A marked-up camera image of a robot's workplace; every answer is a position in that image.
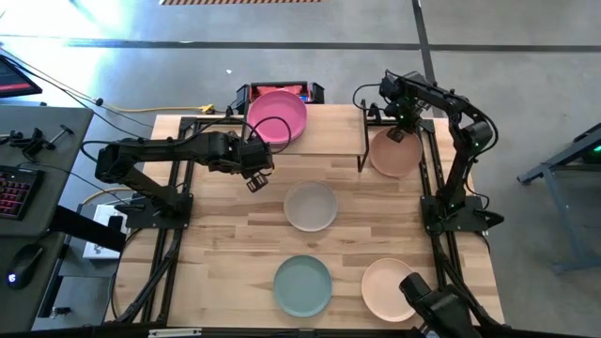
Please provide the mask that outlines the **wooden shelf riser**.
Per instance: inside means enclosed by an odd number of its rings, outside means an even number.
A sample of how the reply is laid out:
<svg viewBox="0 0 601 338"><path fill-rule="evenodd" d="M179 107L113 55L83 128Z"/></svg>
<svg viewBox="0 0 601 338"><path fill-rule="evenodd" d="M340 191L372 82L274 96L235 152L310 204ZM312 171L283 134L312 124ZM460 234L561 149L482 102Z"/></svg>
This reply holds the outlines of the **wooden shelf riser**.
<svg viewBox="0 0 601 338"><path fill-rule="evenodd" d="M369 153L366 112L350 104L309 104L304 132L281 155L351 157L359 173Z"/></svg>

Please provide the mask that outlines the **black computer mouse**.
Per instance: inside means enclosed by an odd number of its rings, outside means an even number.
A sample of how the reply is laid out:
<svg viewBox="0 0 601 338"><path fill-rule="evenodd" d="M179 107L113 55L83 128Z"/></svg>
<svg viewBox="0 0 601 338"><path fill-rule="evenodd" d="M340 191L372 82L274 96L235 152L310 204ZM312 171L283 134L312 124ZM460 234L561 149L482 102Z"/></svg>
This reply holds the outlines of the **black computer mouse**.
<svg viewBox="0 0 601 338"><path fill-rule="evenodd" d="M44 248L37 243L24 245L13 256L8 266L7 285L11 289L23 289L29 285L35 274Z"/></svg>

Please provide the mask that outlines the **black backlit keyboard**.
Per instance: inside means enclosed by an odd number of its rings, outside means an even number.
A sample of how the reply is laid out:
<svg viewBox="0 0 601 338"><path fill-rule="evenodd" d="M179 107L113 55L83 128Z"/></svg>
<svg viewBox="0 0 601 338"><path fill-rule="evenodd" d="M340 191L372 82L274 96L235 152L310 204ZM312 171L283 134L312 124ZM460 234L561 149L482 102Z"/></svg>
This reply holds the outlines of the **black backlit keyboard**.
<svg viewBox="0 0 601 338"><path fill-rule="evenodd" d="M40 170L0 165L0 219L21 221L43 178Z"/></svg>

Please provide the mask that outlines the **grey plate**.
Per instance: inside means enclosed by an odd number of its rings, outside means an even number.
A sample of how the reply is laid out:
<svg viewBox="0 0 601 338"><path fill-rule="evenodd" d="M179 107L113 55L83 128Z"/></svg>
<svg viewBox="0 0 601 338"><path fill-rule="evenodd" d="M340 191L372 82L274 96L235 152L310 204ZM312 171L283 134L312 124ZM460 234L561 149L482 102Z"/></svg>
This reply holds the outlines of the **grey plate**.
<svg viewBox="0 0 601 338"><path fill-rule="evenodd" d="M302 232L319 232L330 226L338 212L334 191L321 181L295 184L285 195L284 214Z"/></svg>

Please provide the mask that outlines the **white metal bracket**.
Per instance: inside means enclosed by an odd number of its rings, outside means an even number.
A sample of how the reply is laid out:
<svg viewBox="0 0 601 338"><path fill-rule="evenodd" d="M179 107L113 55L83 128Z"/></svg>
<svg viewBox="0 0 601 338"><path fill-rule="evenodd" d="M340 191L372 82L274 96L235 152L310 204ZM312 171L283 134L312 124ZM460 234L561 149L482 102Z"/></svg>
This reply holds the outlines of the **white metal bracket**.
<svg viewBox="0 0 601 338"><path fill-rule="evenodd" d="M150 330L147 338L198 338L201 336L200 328L165 328Z"/></svg>

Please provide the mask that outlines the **pink plate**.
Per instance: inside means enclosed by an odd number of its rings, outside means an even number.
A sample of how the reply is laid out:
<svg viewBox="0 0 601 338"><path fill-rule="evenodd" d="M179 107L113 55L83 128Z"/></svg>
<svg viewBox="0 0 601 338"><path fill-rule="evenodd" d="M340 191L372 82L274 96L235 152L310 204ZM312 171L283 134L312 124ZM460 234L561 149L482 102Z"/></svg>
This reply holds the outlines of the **pink plate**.
<svg viewBox="0 0 601 338"><path fill-rule="evenodd" d="M296 95L275 91L258 98L247 113L251 124L264 141L273 145L285 145L305 130L308 108Z"/></svg>

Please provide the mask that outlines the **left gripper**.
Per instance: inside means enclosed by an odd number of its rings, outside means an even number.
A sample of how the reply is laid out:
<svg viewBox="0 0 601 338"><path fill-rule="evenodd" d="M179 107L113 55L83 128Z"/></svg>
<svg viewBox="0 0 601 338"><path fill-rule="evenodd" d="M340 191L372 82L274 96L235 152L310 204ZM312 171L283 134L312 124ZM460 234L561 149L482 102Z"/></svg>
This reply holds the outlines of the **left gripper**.
<svg viewBox="0 0 601 338"><path fill-rule="evenodd" d="M260 138L241 139L236 152L237 165L234 173L243 177L255 177L246 182L250 192L257 192L259 186L265 186L269 182L267 176L259 173L262 170L274 168L271 147L269 143Z"/></svg>

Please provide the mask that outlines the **grey metal cart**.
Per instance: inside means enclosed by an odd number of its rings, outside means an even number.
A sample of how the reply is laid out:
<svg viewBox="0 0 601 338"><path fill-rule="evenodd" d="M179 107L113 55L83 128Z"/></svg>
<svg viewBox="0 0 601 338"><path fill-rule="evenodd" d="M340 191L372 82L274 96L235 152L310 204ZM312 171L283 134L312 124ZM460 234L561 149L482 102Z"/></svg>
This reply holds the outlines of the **grey metal cart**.
<svg viewBox="0 0 601 338"><path fill-rule="evenodd" d="M562 198L555 180L555 173L561 171L572 172L601 172L599 164L572 165L573 161L582 158L585 154L596 153L601 157L601 122L578 135L564 150L544 160L526 173L516 177L521 185L529 185L537 178L542 178L548 188L549 194L559 214L561 225L565 228L570 242L570 247L575 260L566 263L554 263L553 269L557 273L570 272L584 269L601 268L601 255L588 253L588 247L582 235L570 220L570 207Z"/></svg>

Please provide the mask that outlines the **peach plate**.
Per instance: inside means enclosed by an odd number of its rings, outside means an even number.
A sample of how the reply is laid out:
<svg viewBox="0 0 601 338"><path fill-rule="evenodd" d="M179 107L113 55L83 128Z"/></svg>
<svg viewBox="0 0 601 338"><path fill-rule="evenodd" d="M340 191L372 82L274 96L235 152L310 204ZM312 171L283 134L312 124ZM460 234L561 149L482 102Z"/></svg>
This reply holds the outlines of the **peach plate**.
<svg viewBox="0 0 601 338"><path fill-rule="evenodd" d="M415 134L405 134L397 143L387 136L390 129L379 131L370 142L369 161L386 177L405 177L422 158L423 146Z"/></svg>

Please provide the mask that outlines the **grey desk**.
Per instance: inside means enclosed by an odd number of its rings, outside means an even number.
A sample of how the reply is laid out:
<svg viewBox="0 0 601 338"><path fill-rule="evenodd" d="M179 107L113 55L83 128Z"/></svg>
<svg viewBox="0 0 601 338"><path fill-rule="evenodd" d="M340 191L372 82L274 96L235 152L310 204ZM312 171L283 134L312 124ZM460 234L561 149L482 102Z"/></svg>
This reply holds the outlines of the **grey desk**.
<svg viewBox="0 0 601 338"><path fill-rule="evenodd" d="M91 119L92 113L84 108L0 105L0 133L29 134L38 128L51 139L61 132L62 126L73 130L72 135L63 135L56 141L56 149L43 149L35 156L44 178L23 220L0 219L0 333L29 331L34 324L65 236L52 233L42 239L41 259L32 281L23 289L8 287L9 263L51 223Z"/></svg>

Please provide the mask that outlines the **dark monitor red stripe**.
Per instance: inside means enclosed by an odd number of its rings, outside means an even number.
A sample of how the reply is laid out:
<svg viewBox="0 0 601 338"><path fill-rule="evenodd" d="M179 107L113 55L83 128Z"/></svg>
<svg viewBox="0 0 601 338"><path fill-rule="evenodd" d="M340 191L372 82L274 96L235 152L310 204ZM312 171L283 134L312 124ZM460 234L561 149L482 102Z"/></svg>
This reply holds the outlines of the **dark monitor red stripe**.
<svg viewBox="0 0 601 338"><path fill-rule="evenodd" d="M41 94L42 89L0 55L0 98Z"/></svg>

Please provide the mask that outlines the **black clamp tool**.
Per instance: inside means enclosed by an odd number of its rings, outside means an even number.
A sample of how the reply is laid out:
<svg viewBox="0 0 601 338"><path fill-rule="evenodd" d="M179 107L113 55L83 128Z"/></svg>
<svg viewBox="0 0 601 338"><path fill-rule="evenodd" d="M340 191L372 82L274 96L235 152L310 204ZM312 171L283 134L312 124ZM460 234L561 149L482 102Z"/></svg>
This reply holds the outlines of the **black clamp tool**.
<svg viewBox="0 0 601 338"><path fill-rule="evenodd" d="M48 140L44 137L42 130L34 128L32 135L25 138L20 131L11 131L8 134L0 134L0 146L9 145L10 147L19 148L26 158L33 158L42 149L55 150L56 142L64 135L73 135L74 131L66 125L60 125L61 131L52 139Z"/></svg>

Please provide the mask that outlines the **black diagonal beam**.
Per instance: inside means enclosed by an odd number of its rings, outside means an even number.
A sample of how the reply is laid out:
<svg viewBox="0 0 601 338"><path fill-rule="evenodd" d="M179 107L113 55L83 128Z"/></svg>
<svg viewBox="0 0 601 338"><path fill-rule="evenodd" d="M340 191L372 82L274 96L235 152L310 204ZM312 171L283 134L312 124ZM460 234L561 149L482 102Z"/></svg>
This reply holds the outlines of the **black diagonal beam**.
<svg viewBox="0 0 601 338"><path fill-rule="evenodd" d="M48 229L98 244L119 253L125 247L125 234L61 206L55 209Z"/></svg>

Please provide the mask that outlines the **cream plate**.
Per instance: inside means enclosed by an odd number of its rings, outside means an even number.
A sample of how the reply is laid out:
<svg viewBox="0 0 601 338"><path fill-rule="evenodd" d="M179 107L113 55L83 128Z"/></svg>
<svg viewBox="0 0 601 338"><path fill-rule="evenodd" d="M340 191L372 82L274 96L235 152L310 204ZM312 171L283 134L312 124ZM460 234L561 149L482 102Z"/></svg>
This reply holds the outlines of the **cream plate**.
<svg viewBox="0 0 601 338"><path fill-rule="evenodd" d="M407 264L394 258L381 258L365 270L361 282L362 299L373 315L397 323L415 314L399 288L413 272Z"/></svg>

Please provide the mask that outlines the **teal plate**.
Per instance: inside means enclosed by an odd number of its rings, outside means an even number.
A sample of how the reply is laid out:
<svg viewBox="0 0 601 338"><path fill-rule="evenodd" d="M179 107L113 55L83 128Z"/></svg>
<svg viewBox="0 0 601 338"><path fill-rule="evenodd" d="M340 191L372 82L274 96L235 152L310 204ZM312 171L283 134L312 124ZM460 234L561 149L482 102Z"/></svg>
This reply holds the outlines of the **teal plate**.
<svg viewBox="0 0 601 338"><path fill-rule="evenodd" d="M273 278L273 296L288 315L311 317L331 300L332 278L324 263L311 255L286 259Z"/></svg>

